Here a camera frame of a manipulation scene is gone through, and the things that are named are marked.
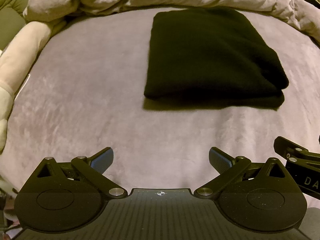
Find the pillow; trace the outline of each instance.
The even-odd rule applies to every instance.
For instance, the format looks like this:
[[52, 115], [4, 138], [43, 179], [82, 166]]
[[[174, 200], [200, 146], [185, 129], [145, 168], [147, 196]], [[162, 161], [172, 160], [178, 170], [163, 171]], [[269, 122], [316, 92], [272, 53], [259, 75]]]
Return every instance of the pillow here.
[[276, 52], [236, 10], [195, 8], [154, 17], [146, 98], [277, 108], [288, 85]]

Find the ribbed black surface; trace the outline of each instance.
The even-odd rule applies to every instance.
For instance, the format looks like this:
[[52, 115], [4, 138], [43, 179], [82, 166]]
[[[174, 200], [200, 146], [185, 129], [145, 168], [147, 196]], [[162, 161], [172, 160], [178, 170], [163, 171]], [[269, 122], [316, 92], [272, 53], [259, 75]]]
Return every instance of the ribbed black surface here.
[[195, 198], [187, 189], [134, 189], [127, 198], [111, 200], [103, 213], [90, 225], [62, 234], [44, 234], [27, 229], [16, 238], [16, 240], [22, 239], [307, 240], [308, 238], [296, 230], [268, 235], [238, 228], [219, 213], [213, 201]]

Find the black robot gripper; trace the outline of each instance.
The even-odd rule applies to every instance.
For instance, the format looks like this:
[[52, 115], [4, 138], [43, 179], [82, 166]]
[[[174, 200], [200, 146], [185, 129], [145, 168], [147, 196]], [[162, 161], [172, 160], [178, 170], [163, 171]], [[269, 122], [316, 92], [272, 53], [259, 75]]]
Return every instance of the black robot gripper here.
[[[75, 237], [84, 232], [94, 235], [81, 238], [84, 240], [151, 239], [143, 235], [146, 232], [166, 232], [167, 237], [162, 239], [175, 239], [169, 237], [170, 230], [172, 234], [187, 230], [183, 239], [195, 239], [191, 228], [195, 232], [202, 230], [205, 236], [206, 223], [207, 235], [212, 230], [212, 236], [204, 239], [308, 239], [297, 231], [307, 210], [302, 191], [320, 199], [315, 190], [320, 154], [310, 153], [283, 137], [275, 139], [274, 150], [287, 160], [285, 167], [275, 157], [266, 163], [252, 163], [244, 156], [233, 158], [212, 147], [209, 161], [220, 175], [193, 194], [190, 189], [132, 189], [128, 195], [124, 188], [102, 175], [113, 162], [110, 147], [90, 158], [76, 157], [70, 163], [57, 163], [46, 157], [15, 200], [14, 208], [24, 228], [16, 239], [49, 240], [57, 239], [58, 234], [62, 240], [71, 239], [72, 233]], [[135, 217], [132, 224], [129, 214]], [[159, 225], [158, 218], [158, 222], [150, 222], [159, 214]], [[223, 227], [239, 238], [219, 233]], [[113, 228], [110, 236], [106, 228]], [[130, 235], [146, 228], [137, 238]]]

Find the green quilted fabric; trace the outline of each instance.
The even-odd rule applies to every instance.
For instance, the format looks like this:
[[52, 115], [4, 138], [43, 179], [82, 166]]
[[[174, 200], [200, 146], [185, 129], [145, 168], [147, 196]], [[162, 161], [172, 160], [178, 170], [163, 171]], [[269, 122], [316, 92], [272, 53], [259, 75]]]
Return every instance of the green quilted fabric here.
[[3, 50], [26, 24], [22, 12], [28, 0], [0, 0], [0, 50]]

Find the gray round object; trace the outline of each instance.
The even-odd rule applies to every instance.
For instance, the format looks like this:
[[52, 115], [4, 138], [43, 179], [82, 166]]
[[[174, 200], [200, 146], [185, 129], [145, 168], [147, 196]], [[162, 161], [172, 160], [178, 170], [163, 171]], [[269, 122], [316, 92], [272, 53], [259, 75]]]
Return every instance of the gray round object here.
[[201, 187], [199, 189], [197, 189], [198, 194], [202, 195], [202, 196], [209, 196], [213, 193], [212, 189], [207, 188], [207, 187]]
[[119, 187], [115, 187], [115, 188], [112, 188], [111, 190], [109, 190], [109, 194], [111, 194], [113, 196], [120, 196], [123, 193], [124, 193], [124, 190]]

